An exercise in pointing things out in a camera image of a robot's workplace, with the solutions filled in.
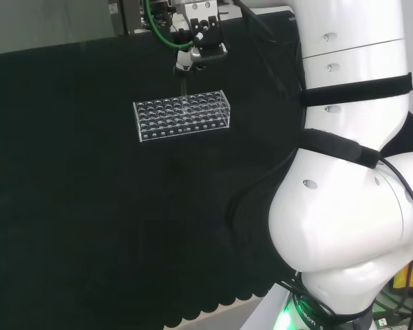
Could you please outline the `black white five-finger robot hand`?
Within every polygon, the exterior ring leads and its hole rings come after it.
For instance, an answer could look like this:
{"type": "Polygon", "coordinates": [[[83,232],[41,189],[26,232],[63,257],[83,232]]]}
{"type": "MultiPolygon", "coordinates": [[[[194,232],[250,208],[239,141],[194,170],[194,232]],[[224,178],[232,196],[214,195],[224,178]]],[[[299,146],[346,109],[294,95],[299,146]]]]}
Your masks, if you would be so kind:
{"type": "Polygon", "coordinates": [[[174,1],[188,25],[187,47],[176,51],[175,72],[186,74],[222,60],[228,53],[219,1],[174,1]]]}

